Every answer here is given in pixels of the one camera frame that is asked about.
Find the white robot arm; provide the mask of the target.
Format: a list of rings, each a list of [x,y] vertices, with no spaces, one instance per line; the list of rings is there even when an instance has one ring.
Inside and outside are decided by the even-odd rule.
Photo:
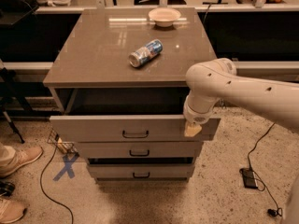
[[[196,63],[186,73],[190,92],[183,106],[185,135],[193,137],[207,123],[214,105],[223,99],[299,133],[299,85],[240,77],[226,58]]]

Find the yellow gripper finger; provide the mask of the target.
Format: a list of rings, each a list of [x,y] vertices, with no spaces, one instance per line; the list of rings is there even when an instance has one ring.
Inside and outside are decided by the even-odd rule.
[[[188,121],[185,122],[185,130],[184,136],[185,137],[195,137],[202,131],[202,126],[196,123],[190,123]]]

